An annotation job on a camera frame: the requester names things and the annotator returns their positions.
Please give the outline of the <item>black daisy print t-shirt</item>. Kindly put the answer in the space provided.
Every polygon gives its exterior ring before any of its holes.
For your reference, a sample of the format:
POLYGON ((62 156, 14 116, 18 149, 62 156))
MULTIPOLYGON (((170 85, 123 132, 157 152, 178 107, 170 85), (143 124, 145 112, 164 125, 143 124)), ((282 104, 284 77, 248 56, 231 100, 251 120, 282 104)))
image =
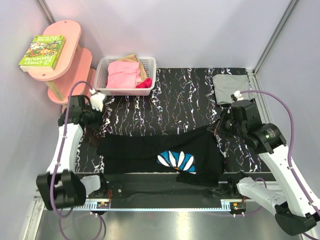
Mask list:
POLYGON ((224 156, 206 125, 171 135, 108 134, 96 153, 103 156, 107 175, 178 173, 178 182, 213 187, 224 172, 224 156))

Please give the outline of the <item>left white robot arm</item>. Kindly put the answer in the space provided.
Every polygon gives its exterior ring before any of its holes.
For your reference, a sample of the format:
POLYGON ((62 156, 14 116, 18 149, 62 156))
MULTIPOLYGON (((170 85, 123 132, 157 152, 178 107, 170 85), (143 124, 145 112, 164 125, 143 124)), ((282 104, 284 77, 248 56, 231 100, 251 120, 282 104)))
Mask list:
POLYGON ((90 194, 103 198, 108 193, 107 184, 98 174, 82 178, 75 174, 80 140, 85 128, 100 126, 104 100, 101 92, 90 97, 73 95, 58 119, 58 141, 52 161, 46 173, 36 178, 37 189, 48 210, 82 206, 90 194))

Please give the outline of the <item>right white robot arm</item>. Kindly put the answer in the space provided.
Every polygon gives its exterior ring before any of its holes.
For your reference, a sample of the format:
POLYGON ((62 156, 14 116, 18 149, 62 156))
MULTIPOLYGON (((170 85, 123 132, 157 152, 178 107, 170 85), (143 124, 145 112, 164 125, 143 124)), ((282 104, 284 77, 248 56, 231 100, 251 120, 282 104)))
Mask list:
POLYGON ((247 197, 258 203, 274 216, 286 234, 306 235, 320 221, 319 198, 288 156, 286 139, 276 125, 262 122, 254 102, 238 100, 230 107, 231 111, 224 109, 208 130, 244 140, 267 165, 283 194, 276 194, 241 171, 228 179, 228 195, 235 199, 247 197))

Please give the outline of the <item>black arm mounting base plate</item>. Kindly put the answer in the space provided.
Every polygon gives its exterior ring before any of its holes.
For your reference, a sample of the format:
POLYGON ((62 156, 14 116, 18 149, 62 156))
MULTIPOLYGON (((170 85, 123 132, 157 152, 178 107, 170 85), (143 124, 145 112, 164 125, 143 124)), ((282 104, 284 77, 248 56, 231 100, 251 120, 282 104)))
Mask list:
POLYGON ((136 212, 229 212, 248 200, 227 178, 216 186, 177 181, 176 173, 102 175, 101 188, 88 196, 95 210, 136 212))

